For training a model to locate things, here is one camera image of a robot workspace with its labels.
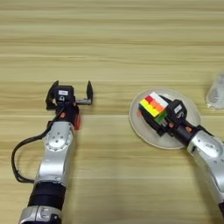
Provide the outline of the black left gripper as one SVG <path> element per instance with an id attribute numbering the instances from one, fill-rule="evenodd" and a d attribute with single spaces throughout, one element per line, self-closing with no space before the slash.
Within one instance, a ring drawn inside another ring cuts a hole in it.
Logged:
<path id="1" fill-rule="evenodd" d="M 56 80 L 50 87 L 46 99 L 46 109 L 53 110 L 55 109 L 56 116 L 53 119 L 55 122 L 69 122 L 75 123 L 77 116 L 80 113 L 80 105 L 90 105 L 93 103 L 94 91 L 90 80 L 87 83 L 87 99 L 72 99 L 60 101 L 57 100 L 56 104 L 53 102 L 55 99 L 54 90 L 59 85 L 59 82 Z"/>

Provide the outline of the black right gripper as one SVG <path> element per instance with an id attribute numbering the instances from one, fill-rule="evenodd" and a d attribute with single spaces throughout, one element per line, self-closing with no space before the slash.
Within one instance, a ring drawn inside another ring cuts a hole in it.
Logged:
<path id="1" fill-rule="evenodd" d="M 159 95 L 167 103 L 173 102 L 172 99 Z M 149 114 L 146 110 L 140 110 L 143 119 L 162 137 L 164 134 L 168 134 L 180 141 L 182 144 L 189 144 L 191 138 L 193 137 L 193 126 L 187 121 L 180 119 L 176 122 L 164 118 L 160 124 L 158 124 L 153 116 Z"/>

